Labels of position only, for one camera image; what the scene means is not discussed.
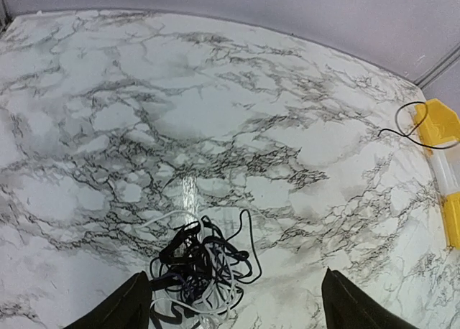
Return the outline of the aluminium corner post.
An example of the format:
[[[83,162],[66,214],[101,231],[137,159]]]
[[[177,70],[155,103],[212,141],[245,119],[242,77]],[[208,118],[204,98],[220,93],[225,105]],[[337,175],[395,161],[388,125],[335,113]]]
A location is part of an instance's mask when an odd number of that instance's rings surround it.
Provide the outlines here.
[[[7,0],[0,0],[0,26],[1,30],[6,29],[12,22],[13,15],[10,12]]]
[[[447,71],[459,59],[460,46],[457,44],[451,51],[446,53],[433,67],[422,74],[413,83],[420,89],[424,89]]]

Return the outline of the yellow plastic bin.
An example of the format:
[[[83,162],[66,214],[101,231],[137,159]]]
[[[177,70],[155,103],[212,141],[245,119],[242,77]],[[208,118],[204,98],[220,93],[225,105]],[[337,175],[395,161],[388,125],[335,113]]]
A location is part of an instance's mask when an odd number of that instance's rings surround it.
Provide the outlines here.
[[[413,121],[421,125],[417,128],[420,143],[432,147],[451,147],[459,142],[459,117],[446,104],[433,98],[415,105]],[[425,147],[431,156],[437,149]]]
[[[441,198],[441,214],[447,244],[451,248],[460,247],[460,196],[459,192]]]

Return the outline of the left aluminium corner post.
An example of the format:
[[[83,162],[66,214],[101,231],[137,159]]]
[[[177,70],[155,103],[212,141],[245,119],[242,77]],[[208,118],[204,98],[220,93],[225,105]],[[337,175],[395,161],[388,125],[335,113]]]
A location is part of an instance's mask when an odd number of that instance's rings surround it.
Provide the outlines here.
[[[12,22],[13,15],[10,12],[7,0],[0,0],[0,26],[1,30],[6,29]]]

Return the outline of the yellow plastic bin far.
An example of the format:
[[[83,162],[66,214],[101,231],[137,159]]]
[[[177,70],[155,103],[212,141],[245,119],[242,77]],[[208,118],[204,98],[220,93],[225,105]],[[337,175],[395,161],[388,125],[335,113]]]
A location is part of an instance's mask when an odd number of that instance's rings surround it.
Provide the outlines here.
[[[433,98],[415,105],[413,121],[421,125],[417,128],[420,143],[432,147],[451,147],[459,142],[459,117],[446,104]],[[425,147],[431,156],[437,149]]]

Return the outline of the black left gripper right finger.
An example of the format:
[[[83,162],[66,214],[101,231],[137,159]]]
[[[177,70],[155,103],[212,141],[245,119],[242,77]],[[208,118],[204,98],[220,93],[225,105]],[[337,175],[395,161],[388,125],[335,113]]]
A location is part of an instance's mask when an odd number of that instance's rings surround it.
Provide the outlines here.
[[[326,271],[321,295],[327,328],[416,329],[375,302],[337,270]]]

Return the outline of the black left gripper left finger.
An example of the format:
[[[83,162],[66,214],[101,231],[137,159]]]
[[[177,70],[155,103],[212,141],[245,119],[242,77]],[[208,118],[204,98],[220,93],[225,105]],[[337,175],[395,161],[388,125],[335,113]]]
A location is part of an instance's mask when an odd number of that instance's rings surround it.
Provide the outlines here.
[[[147,274],[133,274],[92,311],[71,323],[71,328],[148,328],[151,301]]]

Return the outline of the right aluminium corner post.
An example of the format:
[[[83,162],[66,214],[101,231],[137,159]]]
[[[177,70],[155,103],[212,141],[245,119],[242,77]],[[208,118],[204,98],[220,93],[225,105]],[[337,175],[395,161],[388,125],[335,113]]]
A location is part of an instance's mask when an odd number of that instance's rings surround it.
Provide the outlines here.
[[[446,53],[433,67],[422,74],[413,83],[420,89],[424,89],[447,71],[459,59],[460,46],[457,44],[451,51]]]

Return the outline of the yellow plastic bin near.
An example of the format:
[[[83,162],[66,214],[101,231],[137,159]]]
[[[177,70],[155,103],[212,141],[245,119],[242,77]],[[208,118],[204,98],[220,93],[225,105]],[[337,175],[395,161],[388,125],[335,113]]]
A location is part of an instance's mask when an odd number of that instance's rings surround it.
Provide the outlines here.
[[[447,244],[451,248],[460,247],[460,196],[459,192],[441,198],[441,214]]]

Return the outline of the clear plastic bin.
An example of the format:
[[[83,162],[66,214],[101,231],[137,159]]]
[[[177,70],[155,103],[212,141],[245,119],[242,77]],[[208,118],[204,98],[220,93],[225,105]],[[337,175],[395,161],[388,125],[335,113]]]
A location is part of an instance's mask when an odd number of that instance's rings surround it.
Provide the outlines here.
[[[459,153],[452,149],[435,150],[430,161],[442,196],[458,193]]]

